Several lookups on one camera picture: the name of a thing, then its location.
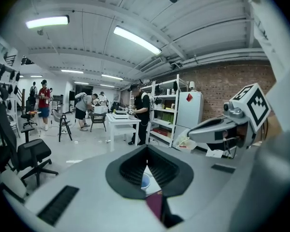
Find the metal shelving unit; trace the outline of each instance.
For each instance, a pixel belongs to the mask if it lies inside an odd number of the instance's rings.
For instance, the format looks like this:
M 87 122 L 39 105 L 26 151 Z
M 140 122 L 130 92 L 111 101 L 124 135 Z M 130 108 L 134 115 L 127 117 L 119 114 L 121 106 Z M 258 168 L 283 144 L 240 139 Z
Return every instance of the metal shelving unit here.
M 159 85 L 160 88 L 163 89 L 172 89 L 174 82 L 177 82 L 178 90 L 176 94 L 170 94 L 170 95 L 155 95 L 155 87 Z M 178 100 L 179 100 L 179 92 L 181 91 L 186 91 L 188 88 L 188 83 L 183 81 L 182 79 L 179 78 L 179 74 L 176 76 L 176 79 L 161 82 L 161 83 L 156 83 L 156 81 L 153 81 L 152 85 L 146 86 L 142 88 L 144 91 L 146 89 L 151 88 L 151 95 L 154 97 L 154 99 L 162 99 L 162 100 L 174 100 L 175 101 L 175 108 L 174 109 L 160 109 L 160 108 L 154 108 L 155 111 L 160 111 L 160 112 L 167 112 L 167 113 L 173 113 L 174 118 L 172 123 L 164 122 L 163 120 L 160 119 L 153 119 L 150 121 L 150 132 L 147 135 L 149 135 L 150 138 L 159 138 L 169 144 L 169 147 L 172 147 L 173 140 L 174 140 L 174 132 L 175 132 L 175 127 L 176 127 L 176 117 L 177 117 L 177 109 L 178 109 Z M 168 129 L 172 130 L 171 137 L 167 137 L 164 135 L 161 135 L 151 129 L 151 124 L 158 124 L 160 126 L 164 126 Z
M 130 101 L 129 101 L 129 106 L 134 105 L 134 96 L 132 95 L 132 92 L 130 91 Z

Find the black pants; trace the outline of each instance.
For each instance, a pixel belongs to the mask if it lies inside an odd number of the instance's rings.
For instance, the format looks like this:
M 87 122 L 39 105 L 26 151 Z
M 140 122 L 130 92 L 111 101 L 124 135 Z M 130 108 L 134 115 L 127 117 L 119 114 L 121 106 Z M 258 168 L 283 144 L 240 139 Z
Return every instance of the black pants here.
M 140 122 L 140 126 L 139 126 L 140 144 L 145 144 L 145 142 L 146 142 L 147 123 L 148 123 L 148 121 L 145 121 L 145 122 L 141 121 Z M 135 133 L 133 134 L 133 137 L 132 137 L 131 141 L 134 142 L 134 140 L 135 140 Z

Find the office chair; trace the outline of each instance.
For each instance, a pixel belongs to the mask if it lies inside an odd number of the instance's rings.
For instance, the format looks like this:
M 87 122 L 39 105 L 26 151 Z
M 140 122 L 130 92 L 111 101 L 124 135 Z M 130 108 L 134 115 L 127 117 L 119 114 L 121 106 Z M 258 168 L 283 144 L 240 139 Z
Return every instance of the office chair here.
M 0 133 L 5 143 L 10 148 L 11 161 L 17 171 L 24 170 L 28 167 L 33 167 L 27 174 L 21 177 L 21 180 L 36 174 L 37 186 L 40 186 L 40 173 L 55 174 L 58 172 L 43 168 L 46 164 L 52 164 L 51 159 L 41 163 L 43 159 L 52 154 L 50 148 L 42 139 L 35 139 L 29 142 L 28 133 L 34 128 L 29 127 L 21 132 L 26 134 L 26 143 L 18 146 L 16 150 L 16 136 L 10 126 L 4 106 L 0 103 Z
M 20 135 L 19 135 L 19 131 L 18 131 L 18 128 L 17 128 L 17 123 L 14 121 L 13 117 L 11 115 L 8 115 L 8 120 L 10 121 L 10 125 L 12 127 L 12 129 L 16 129 L 17 130 L 17 134 L 18 134 L 18 137 L 20 138 Z
M 90 115 L 90 118 L 91 118 L 90 132 L 92 130 L 92 125 L 93 124 L 103 124 L 104 125 L 104 129 L 106 131 L 106 127 L 105 127 L 105 123 L 104 123 L 105 122 L 105 118 L 106 118 L 106 113 L 105 114 L 95 114 L 95 113 L 91 112 L 89 115 Z
M 27 114 L 27 112 L 34 110 L 34 105 L 30 102 L 29 98 L 28 98 L 28 100 L 26 100 L 25 114 L 20 116 L 21 118 L 24 118 L 27 120 L 27 122 L 23 124 L 23 129 L 25 128 L 26 125 L 30 125 L 31 127 L 32 127 L 32 124 L 38 125 L 37 123 L 32 121 L 32 119 L 34 118 L 34 115 Z
M 60 142 L 60 138 L 61 138 L 61 133 L 62 133 L 62 127 L 65 126 L 67 128 L 67 132 L 69 134 L 69 137 L 72 141 L 72 137 L 71 137 L 71 131 L 70 131 L 70 127 L 69 127 L 69 122 L 67 120 L 67 117 L 65 114 L 59 114 L 56 112 L 56 110 L 53 110 L 53 116 L 54 116 L 54 120 L 59 123 L 59 142 Z

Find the floor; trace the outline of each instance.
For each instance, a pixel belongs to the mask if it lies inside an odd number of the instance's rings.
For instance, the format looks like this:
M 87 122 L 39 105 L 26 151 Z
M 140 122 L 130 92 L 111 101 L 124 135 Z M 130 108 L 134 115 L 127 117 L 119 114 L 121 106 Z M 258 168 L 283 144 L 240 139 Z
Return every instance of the floor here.
M 58 131 L 59 126 L 56 122 L 53 121 L 52 127 L 48 131 L 41 130 L 41 136 L 38 134 L 33 134 L 29 136 L 29 140 L 34 140 L 41 138 L 49 146 L 52 151 L 50 159 L 52 164 L 47 164 L 45 168 L 61 173 L 71 165 L 85 160 L 87 158 L 95 157 L 102 154 L 107 154 L 110 152 L 110 145 L 107 138 L 107 133 L 104 130 L 103 124 L 94 124 L 92 127 L 92 132 L 90 132 L 90 127 L 88 131 L 80 131 L 78 121 L 75 123 L 74 114 L 68 114 L 67 119 L 71 122 L 71 133 L 72 141 L 69 138 L 68 134 L 63 134 L 61 137 L 61 142 L 58 141 Z M 18 124 L 21 126 L 25 122 L 24 119 L 19 118 Z M 128 145 L 131 135 L 127 135 L 127 141 L 124 141 L 124 136 L 115 137 L 115 150 L 120 150 L 121 148 L 128 147 L 131 150 L 134 150 L 136 146 Z M 21 134 L 20 138 L 17 137 L 17 145 L 20 145 L 25 142 L 25 135 Z M 162 142 L 151 141 L 150 144 L 153 145 L 165 145 Z M 20 171 L 18 175 L 21 177 L 30 171 L 31 168 L 27 168 L 23 171 Z M 41 173 L 40 182 L 41 185 L 47 181 L 55 178 L 54 174 L 45 174 Z M 35 175 L 28 177 L 25 180 L 27 184 L 28 194 L 31 194 L 36 188 L 36 178 Z

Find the brick wall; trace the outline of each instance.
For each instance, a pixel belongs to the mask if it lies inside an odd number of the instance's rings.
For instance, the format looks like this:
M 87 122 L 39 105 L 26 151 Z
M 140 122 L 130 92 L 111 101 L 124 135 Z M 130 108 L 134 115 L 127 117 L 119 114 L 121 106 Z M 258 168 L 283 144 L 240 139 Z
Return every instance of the brick wall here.
M 276 82 L 267 61 L 225 62 L 196 67 L 179 72 L 179 77 L 185 81 L 194 81 L 196 89 L 202 92 L 202 121 L 221 115 L 224 102 L 229 101 L 244 86 L 258 83 L 266 94 Z M 174 75 L 169 75 L 159 81 L 173 78 Z

